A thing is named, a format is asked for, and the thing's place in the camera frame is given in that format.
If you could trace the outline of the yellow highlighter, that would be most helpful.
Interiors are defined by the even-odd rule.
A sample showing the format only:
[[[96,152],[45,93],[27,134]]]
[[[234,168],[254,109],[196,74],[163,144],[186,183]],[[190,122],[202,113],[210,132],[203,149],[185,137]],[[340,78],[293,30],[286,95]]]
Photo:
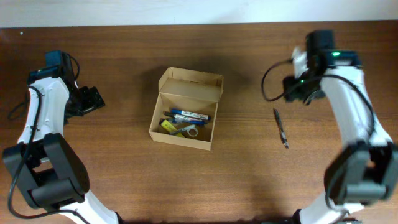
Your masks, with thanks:
[[[172,123],[170,123],[168,120],[161,119],[159,121],[159,125],[165,134],[185,138],[185,136],[182,133],[173,134],[173,132],[176,131],[177,128]]]

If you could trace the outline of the blue ballpoint pen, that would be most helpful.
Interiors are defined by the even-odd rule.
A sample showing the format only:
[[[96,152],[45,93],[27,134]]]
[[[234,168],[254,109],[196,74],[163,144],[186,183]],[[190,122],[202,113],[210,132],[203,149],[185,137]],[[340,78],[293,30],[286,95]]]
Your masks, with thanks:
[[[170,121],[173,124],[187,123],[187,124],[194,124],[194,125],[199,125],[199,126],[203,126],[203,125],[207,124],[207,122],[205,122],[205,121],[186,121],[186,120],[175,119],[175,118],[170,118],[170,119],[168,119],[168,121]]]

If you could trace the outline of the black whiteboard marker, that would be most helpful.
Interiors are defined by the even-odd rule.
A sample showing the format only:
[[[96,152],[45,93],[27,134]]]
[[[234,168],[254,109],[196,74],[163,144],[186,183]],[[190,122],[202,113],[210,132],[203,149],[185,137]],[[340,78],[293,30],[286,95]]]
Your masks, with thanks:
[[[164,115],[171,117],[171,118],[175,118],[177,120],[182,120],[182,121],[195,121],[194,118],[180,115],[180,114],[171,113],[171,112],[166,112],[166,111],[164,112]]]

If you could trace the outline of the black grey permanent marker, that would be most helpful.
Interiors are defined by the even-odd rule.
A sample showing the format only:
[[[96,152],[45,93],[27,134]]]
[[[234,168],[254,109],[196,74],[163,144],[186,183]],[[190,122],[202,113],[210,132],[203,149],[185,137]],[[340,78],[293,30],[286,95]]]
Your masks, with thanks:
[[[194,131],[195,131],[195,134],[191,134],[191,133],[190,133],[191,130],[194,130]],[[189,125],[189,126],[186,126],[186,127],[184,127],[184,128],[180,128],[180,129],[178,129],[178,130],[176,130],[176,131],[172,131],[170,134],[171,134],[171,135],[176,135],[176,134],[182,133],[182,132],[184,132],[184,131],[186,131],[186,132],[188,133],[188,135],[189,135],[189,136],[192,136],[192,137],[195,137],[195,136],[198,134],[198,130],[197,130],[197,128],[195,127],[194,124]]]

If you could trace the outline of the brown cardboard box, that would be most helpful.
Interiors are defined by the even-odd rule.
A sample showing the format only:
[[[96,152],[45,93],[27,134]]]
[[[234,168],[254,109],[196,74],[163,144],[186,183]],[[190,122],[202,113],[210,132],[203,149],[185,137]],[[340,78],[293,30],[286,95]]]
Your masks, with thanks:
[[[159,79],[158,97],[149,128],[153,141],[186,146],[209,151],[213,140],[218,104],[223,94],[224,78],[215,73],[199,72],[183,68],[169,67]],[[185,138],[165,134],[159,125],[161,119],[170,119],[164,112],[172,108],[210,115],[211,120],[201,126],[202,139]],[[187,123],[173,124],[177,129]]]

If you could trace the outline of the yellow tape roll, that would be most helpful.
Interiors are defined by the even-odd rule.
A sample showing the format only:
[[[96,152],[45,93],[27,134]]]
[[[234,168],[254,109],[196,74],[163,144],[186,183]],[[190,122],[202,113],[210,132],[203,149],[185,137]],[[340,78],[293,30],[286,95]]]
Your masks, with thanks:
[[[201,126],[195,126],[194,128],[191,128],[186,132],[187,137],[191,139],[202,139],[203,134],[204,132]]]

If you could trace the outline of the blue whiteboard marker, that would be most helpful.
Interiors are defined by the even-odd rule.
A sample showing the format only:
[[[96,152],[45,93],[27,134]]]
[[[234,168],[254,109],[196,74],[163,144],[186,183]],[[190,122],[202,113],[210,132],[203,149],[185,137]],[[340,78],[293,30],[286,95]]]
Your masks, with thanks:
[[[205,121],[210,121],[211,120],[211,116],[210,115],[194,113],[194,112],[191,112],[191,111],[184,111],[184,110],[179,110],[179,109],[172,108],[170,110],[170,112],[174,113],[174,114],[179,114],[179,115],[182,115],[182,116],[188,116],[188,117],[191,117],[191,118],[202,119],[202,120],[205,120]]]

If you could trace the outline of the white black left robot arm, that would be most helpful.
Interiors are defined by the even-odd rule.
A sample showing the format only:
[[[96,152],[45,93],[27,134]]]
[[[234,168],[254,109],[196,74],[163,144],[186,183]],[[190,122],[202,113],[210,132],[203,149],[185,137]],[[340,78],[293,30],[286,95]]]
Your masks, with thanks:
[[[77,60],[61,50],[45,53],[45,67],[29,73],[25,126],[2,154],[12,176],[7,208],[16,218],[60,214],[75,223],[123,222],[91,191],[85,165],[64,138],[69,118],[105,105],[97,88],[78,86],[79,74]]]

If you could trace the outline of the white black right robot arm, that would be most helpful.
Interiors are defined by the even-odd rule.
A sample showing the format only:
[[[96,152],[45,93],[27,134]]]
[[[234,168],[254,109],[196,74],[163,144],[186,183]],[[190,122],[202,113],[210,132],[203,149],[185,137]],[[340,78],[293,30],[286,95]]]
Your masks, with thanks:
[[[331,30],[306,36],[292,54],[294,75],[284,79],[286,101],[306,105],[327,97],[341,134],[342,152],[324,175],[324,192],[294,214],[295,223],[338,223],[389,199],[397,184],[397,145],[380,125],[368,97],[358,54],[338,50]]]

